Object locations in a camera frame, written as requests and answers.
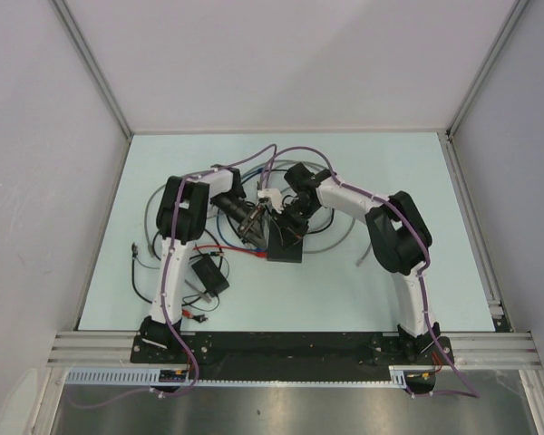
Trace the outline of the black network switch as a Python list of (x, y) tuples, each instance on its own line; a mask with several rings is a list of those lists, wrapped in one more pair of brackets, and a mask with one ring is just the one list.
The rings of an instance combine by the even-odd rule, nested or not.
[(303, 241), (294, 229), (276, 217), (269, 219), (267, 261), (301, 264)]

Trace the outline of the aluminium front rail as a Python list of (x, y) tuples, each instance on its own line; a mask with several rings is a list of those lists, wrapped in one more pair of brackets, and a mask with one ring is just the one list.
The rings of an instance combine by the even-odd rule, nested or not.
[[(461, 370), (538, 370), (542, 367), (530, 333), (446, 333), (455, 365)], [(59, 332), (50, 363), (80, 362), (124, 365), (131, 355), (134, 332)]]

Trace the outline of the black power adapter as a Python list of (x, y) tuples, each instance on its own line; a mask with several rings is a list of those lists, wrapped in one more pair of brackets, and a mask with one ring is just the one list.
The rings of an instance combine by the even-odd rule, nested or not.
[(229, 288), (228, 279), (210, 256), (202, 256), (191, 268), (210, 296), (219, 296)]

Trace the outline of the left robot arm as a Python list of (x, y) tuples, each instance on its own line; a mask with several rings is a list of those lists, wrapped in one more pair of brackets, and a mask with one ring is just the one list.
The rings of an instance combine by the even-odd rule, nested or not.
[(172, 362), (181, 354), (182, 340), (176, 333), (180, 331), (181, 291), (192, 248), (204, 232), (210, 204), (225, 196), (246, 197), (237, 168), (216, 166), (167, 179), (156, 217), (161, 236), (160, 278), (149, 315), (139, 330), (141, 339), (163, 362)]

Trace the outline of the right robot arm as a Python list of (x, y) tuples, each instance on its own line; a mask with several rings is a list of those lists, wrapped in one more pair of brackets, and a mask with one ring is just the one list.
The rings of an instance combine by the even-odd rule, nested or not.
[(432, 235), (413, 198), (404, 191), (382, 198), (349, 186), (330, 170), (313, 173), (302, 163), (284, 176), (296, 197), (287, 204), (274, 200), (270, 221), (279, 243), (289, 249), (309, 233), (309, 219), (320, 208), (331, 208), (366, 225), (378, 264), (392, 275), (400, 310), (399, 347), (409, 363), (422, 363), (432, 354), (439, 325), (428, 313), (423, 293), (424, 272), (430, 264)]

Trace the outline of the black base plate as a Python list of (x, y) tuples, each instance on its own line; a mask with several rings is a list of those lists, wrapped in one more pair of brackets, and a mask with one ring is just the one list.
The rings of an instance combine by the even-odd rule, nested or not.
[(415, 371), (454, 360), (447, 337), (410, 339), (398, 333), (232, 333), (182, 335), (199, 378), (216, 382), (376, 382), (391, 366)]

